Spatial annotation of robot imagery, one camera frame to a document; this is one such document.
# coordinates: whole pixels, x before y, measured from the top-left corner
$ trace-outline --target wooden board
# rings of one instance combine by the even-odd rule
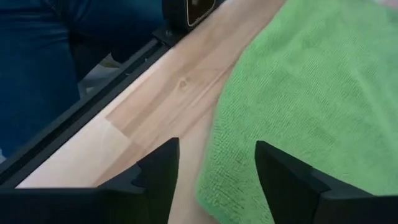
[[[97,186],[171,137],[180,170],[169,223],[216,223],[194,189],[221,90],[284,0],[227,0],[18,187]]]

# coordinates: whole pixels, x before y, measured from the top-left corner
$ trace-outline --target green microfiber towel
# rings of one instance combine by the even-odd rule
[[[371,0],[289,0],[244,51],[197,185],[221,223],[273,223],[257,140],[372,194],[398,194],[398,13]]]

